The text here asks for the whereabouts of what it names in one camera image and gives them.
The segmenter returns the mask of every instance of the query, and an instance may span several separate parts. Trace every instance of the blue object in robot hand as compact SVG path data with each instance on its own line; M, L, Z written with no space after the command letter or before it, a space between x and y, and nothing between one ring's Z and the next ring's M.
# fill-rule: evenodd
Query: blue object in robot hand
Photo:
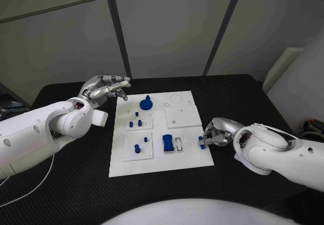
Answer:
M162 144L164 144L164 151L174 151L171 135L162 135Z
M197 137L197 139L198 139L198 140L201 140L201 139L202 139L202 137L201 137L201 136L198 136L198 137ZM201 145L200 145L200 149L204 149L204 144L201 144Z
M149 110L151 107L152 107L152 102L151 102L149 99L151 99L151 98L149 98L149 96L146 95L145 99L141 100L141 102L139 102L139 108L141 108L142 110Z
M135 144L133 147L135 147L135 153L139 153L141 152L139 145Z

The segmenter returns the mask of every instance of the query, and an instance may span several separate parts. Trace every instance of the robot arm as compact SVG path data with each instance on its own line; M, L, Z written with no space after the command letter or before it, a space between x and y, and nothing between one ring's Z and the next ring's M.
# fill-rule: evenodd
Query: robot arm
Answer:
M126 95L129 78L94 76L81 86L77 97L0 122L0 180L44 161L76 138L90 124L103 127L107 114L97 108L106 98Z
M201 144L224 146L233 142L234 159L249 170L260 175L269 175L273 170L293 183L324 192L324 143L295 137L285 141L267 129L270 127L260 124L244 127L224 118L213 118L210 123Z

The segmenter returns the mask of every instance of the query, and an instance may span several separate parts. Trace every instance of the robotic hand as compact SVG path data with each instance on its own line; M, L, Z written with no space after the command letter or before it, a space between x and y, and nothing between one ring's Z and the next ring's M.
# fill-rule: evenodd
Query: robotic hand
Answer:
M276 171L289 181L324 192L324 143L295 138L285 141L261 124L244 127L224 118L213 118L200 144L224 146L233 142L234 159L260 175Z
M90 124L105 126L107 113L94 108L110 97L126 101L122 87L129 87L128 77L94 76L77 97L0 122L0 180L44 161L86 134Z

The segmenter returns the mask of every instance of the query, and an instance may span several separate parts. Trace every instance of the blue knob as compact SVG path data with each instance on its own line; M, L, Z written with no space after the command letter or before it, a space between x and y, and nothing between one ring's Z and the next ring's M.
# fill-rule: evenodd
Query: blue knob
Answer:
M146 95L145 99L141 100L141 102L139 102L139 108L141 108L142 110L149 110L151 107L152 107L152 102L151 102L149 96Z
M201 140L201 139L202 139L202 137L201 137L201 136L198 136L198 137L197 137L197 139L198 139L198 140ZM201 145L200 145L200 149L204 149L204 144L201 144Z
M141 152L139 145L135 144L133 147L135 147L135 153L139 153Z

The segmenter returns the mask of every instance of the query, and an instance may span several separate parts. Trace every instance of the white cable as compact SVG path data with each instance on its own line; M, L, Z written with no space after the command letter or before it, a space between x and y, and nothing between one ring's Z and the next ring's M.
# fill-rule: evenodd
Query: white cable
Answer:
M1 182L0 187L1 187L1 185L4 184L4 182L7 181L8 178L9 178L9 177L7 177L5 180Z
M48 172L50 172L50 169L51 169L51 165L53 165L53 161L54 161L54 155L53 155L53 158L51 158L51 163L50 163L50 167L48 167L47 174L45 174L45 176L44 176L41 182L38 183L37 187L35 187L25 195L22 195L21 197L18 197L17 199L14 199L12 201L7 202L5 204L0 205L0 208L1 208L2 206L5 206L5 205L11 204L12 202L15 202L17 200L20 200L21 198L24 198L24 197L25 197L28 194L31 194L33 191L38 188L38 186L41 185L41 183L43 183L43 181L44 181L44 179L45 179L45 177L47 177L47 175L48 175Z
M299 138L295 137L293 135L287 134L286 132L283 132L282 130L279 130L279 129L270 127L270 126L266 126L266 125L257 124L257 123L254 123L253 125L256 125L256 127L260 126L260 127L269 128L270 130L274 130L276 132L279 132L279 133L282 133L282 134L285 134L285 135L289 135L293 139L299 139Z

